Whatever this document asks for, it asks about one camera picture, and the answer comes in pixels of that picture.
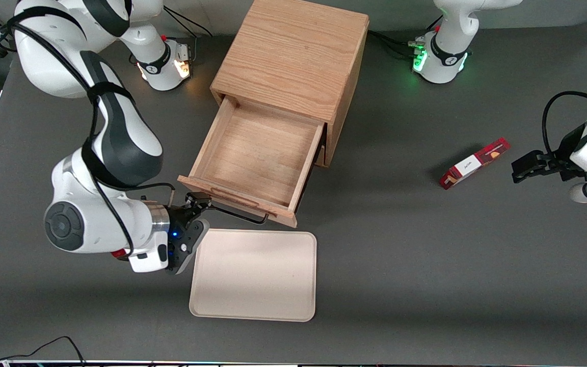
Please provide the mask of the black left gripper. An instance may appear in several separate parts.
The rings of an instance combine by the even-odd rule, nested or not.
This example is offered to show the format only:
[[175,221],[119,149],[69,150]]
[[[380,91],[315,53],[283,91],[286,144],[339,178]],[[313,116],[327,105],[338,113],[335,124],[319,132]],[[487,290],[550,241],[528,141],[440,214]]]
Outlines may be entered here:
[[[557,149],[551,149],[548,142],[547,128],[543,128],[543,143],[550,156],[550,165],[561,175],[562,181],[569,181],[575,177],[586,177],[583,169],[573,163],[571,154],[577,148],[582,138],[585,125],[580,125],[572,132],[566,134]],[[520,183],[529,177],[545,176],[547,161],[542,151],[530,151],[521,158],[512,162],[512,179],[514,183]]]

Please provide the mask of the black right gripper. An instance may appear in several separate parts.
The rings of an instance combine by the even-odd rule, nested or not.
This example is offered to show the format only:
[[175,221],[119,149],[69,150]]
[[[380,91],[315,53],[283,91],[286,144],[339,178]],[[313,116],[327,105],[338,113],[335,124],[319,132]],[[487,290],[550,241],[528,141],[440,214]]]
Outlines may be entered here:
[[185,196],[185,207],[172,206],[166,209],[170,219],[166,270],[173,270],[174,275],[181,274],[193,260],[210,226],[206,219],[196,219],[192,223],[191,220],[213,206],[209,195],[192,191]]

